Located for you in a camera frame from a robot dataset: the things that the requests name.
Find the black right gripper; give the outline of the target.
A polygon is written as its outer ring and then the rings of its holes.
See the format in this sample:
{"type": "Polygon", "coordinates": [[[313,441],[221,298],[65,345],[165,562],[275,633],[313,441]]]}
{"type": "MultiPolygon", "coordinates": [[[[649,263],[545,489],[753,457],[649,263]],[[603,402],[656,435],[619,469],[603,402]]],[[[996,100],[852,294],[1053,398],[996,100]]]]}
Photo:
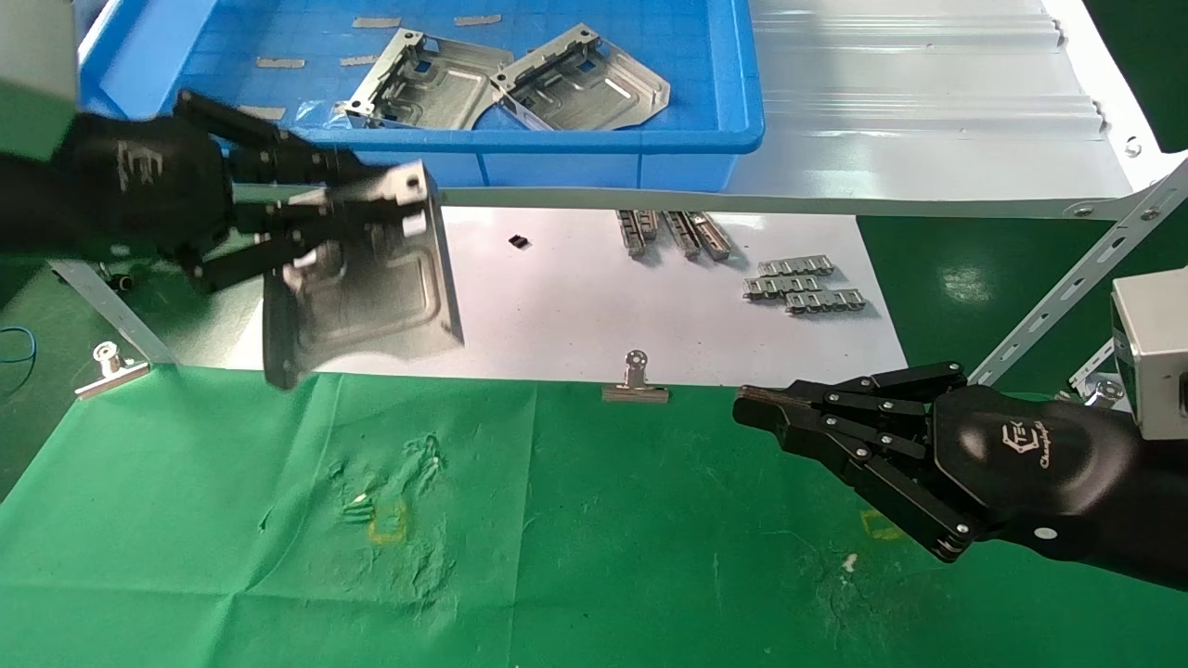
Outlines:
{"type": "Polygon", "coordinates": [[[1091,557],[1106,529],[1099,505],[1140,453],[1132,417],[966,384],[962,364],[946,361],[840,383],[747,385],[731,415],[773,434],[781,450],[819,461],[946,563],[975,542],[977,529],[1043,557],[1091,557]],[[935,464],[923,440],[929,407],[935,464]]]}

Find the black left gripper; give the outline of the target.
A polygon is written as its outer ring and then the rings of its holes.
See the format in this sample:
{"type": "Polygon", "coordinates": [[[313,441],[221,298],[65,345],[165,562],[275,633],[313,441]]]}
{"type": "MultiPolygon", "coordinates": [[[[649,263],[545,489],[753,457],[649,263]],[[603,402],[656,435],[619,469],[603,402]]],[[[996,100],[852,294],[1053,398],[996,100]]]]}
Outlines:
{"type": "Polygon", "coordinates": [[[374,168],[350,149],[312,144],[195,90],[178,93],[173,116],[72,118],[55,151],[55,165],[81,207],[72,254],[107,261],[189,253],[191,286],[213,294],[416,212],[413,201],[397,198],[235,203],[232,182],[350,185],[372,177],[374,168]],[[226,155],[211,136],[229,144],[226,155]],[[232,231],[264,239],[207,259],[232,231]]]}

